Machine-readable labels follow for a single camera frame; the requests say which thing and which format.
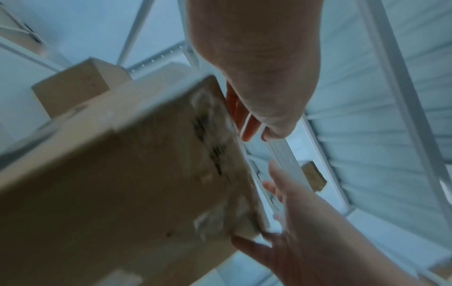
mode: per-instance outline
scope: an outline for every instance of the hand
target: hand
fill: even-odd
[[[193,47],[227,78],[226,99],[249,141],[292,133],[317,85],[323,0],[187,0]],[[245,126],[247,116],[250,120]]]
[[[420,285],[380,253],[323,199],[292,180],[276,163],[263,187],[284,205],[283,232],[263,233],[272,247],[241,237],[233,245],[268,267],[285,286]]]

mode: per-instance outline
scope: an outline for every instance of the ceiling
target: ceiling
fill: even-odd
[[[72,64],[88,57],[116,63],[141,0],[4,0]],[[177,0],[155,0],[125,63],[140,62],[185,38]]]

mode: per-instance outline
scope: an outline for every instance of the human hand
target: human hand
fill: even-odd
[[[227,78],[242,139],[292,133],[317,85],[323,0],[187,0],[193,47]],[[247,116],[250,119],[245,126]]]
[[[275,216],[281,234],[262,233],[272,247],[241,237],[233,245],[268,267],[285,286],[420,285],[380,253],[323,199],[292,180],[276,163],[263,187],[284,205]]]

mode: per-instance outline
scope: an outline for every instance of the skin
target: skin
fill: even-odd
[[[233,245],[268,267],[285,286],[420,286],[326,201],[292,180],[275,162],[263,186],[284,205],[283,232],[263,233],[272,247],[241,237]]]
[[[187,0],[193,47],[227,79],[226,103],[242,139],[261,124],[263,140],[285,138],[317,85],[321,0]],[[245,126],[246,118],[251,114]],[[272,247],[240,237],[232,243],[286,286],[417,286],[344,217],[269,165],[263,183],[284,204],[283,233],[263,233]]]
[[[262,123],[263,140],[290,135],[319,77],[322,1],[189,0],[186,7],[193,47],[227,78],[242,139]]]

